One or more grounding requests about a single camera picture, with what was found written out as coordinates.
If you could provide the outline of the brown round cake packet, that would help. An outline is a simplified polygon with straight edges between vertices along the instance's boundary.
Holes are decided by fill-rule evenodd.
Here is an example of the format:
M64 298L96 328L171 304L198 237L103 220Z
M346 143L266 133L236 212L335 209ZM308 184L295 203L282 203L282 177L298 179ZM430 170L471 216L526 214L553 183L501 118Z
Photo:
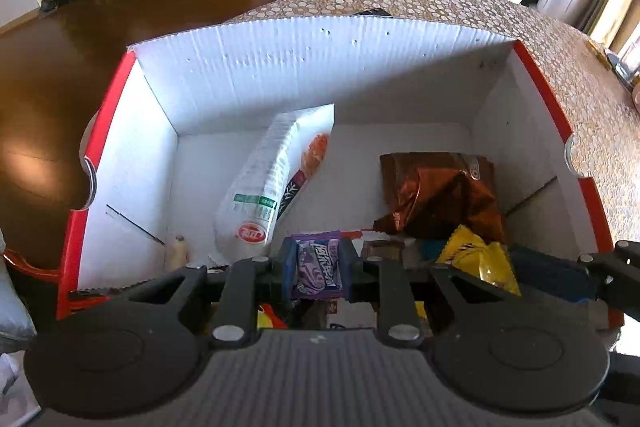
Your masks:
M401 253L405 244L395 239L373 239L364 241L361 248L360 257L390 259L401 262Z

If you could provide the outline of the yellow spicy snack bag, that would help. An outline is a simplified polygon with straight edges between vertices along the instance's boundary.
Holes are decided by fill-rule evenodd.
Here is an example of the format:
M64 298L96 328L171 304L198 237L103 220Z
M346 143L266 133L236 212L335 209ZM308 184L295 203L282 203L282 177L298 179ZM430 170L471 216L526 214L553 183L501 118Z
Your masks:
M270 305L259 305L257 310L258 329L287 329L288 325L277 317Z

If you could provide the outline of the small purple candy packet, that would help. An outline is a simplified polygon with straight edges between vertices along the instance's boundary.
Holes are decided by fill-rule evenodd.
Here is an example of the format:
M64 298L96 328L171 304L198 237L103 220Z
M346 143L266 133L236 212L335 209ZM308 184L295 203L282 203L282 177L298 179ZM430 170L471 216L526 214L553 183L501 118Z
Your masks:
M340 271L341 234L337 231L293 236L295 299L328 300L344 294Z

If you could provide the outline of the yellow snack wrapper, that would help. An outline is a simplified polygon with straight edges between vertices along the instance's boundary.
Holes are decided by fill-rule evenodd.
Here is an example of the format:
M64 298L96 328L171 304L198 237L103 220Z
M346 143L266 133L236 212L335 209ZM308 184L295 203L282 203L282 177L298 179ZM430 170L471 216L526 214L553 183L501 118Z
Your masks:
M438 263L472 275L513 295L521 296L508 251L499 242L486 244L484 239L464 225L449 237Z

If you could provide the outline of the brown Oreo bag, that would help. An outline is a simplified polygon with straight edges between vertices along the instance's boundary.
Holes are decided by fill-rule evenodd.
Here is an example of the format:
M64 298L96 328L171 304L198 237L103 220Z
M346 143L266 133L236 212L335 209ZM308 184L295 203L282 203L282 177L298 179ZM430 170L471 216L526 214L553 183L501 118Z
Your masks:
M374 221L374 231L435 242L464 225L486 243L506 239L495 168L486 157L391 153L380 166L388 213Z

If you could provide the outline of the white snack bag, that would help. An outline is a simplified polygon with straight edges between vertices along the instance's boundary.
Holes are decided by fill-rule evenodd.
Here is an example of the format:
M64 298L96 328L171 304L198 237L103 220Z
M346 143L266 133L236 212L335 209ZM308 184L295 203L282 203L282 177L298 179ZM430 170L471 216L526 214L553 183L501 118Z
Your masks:
M269 255L279 219L326 157L333 126L332 104L274 117L216 212L216 248L225 262Z

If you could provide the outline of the red cardboard box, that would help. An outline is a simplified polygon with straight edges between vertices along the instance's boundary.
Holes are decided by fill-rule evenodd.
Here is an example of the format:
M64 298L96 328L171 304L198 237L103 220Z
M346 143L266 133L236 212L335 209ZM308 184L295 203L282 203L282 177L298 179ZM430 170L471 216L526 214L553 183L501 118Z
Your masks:
M443 153L461 222L555 257L612 246L574 130L525 44L356 15L218 25L130 46L86 130L85 206L68 219L59 317L83 289L274 253L297 232L360 232L432 187L387 154Z

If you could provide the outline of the black remote control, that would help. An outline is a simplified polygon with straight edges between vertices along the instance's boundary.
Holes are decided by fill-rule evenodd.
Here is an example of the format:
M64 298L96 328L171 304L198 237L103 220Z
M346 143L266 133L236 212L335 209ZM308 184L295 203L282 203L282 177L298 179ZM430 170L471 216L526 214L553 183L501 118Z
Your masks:
M392 17L392 14L381 9L381 8L373 8L365 11L360 11L357 13L358 16L375 16L375 17Z

